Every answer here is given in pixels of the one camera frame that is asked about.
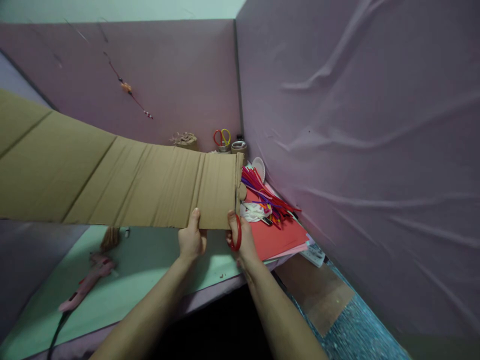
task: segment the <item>blue floor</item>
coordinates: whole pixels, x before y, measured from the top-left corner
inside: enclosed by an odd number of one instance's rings
[[[330,268],[350,286],[331,261],[323,264]],[[409,356],[394,339],[390,332],[370,310],[362,298],[355,292],[353,299],[340,314],[336,322],[322,337],[304,314],[294,297],[285,286],[280,284],[303,315],[313,333],[320,341],[330,359],[335,360],[409,360]]]

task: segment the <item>pink glue gun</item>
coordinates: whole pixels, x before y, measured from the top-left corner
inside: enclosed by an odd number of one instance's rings
[[[92,262],[92,267],[88,275],[80,281],[78,290],[58,307],[58,311],[64,313],[75,310],[82,300],[85,299],[89,291],[92,290],[97,281],[100,278],[108,276],[115,268],[115,263],[112,260],[98,252],[90,254],[90,261]]]

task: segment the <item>paper plate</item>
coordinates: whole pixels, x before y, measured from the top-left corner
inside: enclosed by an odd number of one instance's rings
[[[260,178],[261,178],[261,182],[264,183],[265,182],[265,164],[264,164],[264,161],[261,158],[256,157],[251,162],[251,165],[258,171],[258,174],[260,175]]]

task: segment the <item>red scissors handle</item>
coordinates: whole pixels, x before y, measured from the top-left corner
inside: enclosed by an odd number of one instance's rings
[[[220,133],[220,143],[217,142],[217,139],[215,139],[215,135],[217,135],[217,133]],[[221,130],[217,130],[213,133],[213,141],[215,142],[215,144],[217,144],[218,146],[223,146],[223,143],[224,143],[224,135],[222,134],[222,131]]]
[[[242,223],[240,221],[239,216],[237,214],[235,214],[235,216],[236,216],[236,225],[238,227],[238,237],[236,238],[236,244],[235,244],[234,238],[232,236],[231,242],[230,242],[230,248],[232,249],[232,251],[237,252],[238,250],[240,250],[240,245],[242,245]]]

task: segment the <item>white cloth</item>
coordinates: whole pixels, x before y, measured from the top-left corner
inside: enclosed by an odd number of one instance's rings
[[[264,212],[264,208],[260,204],[253,202],[242,202],[240,205],[240,216],[244,217],[249,223],[256,223],[263,217],[268,217],[272,210]]]

